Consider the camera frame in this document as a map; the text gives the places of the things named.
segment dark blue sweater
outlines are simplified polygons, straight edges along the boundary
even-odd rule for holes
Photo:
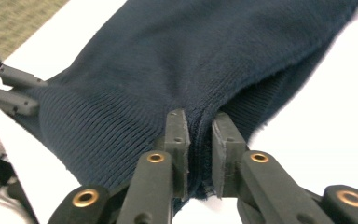
[[[249,139],[294,95],[358,0],[129,0],[44,88],[37,117],[15,119],[81,184],[112,189],[188,120],[189,192],[211,189],[211,124],[223,110]]]

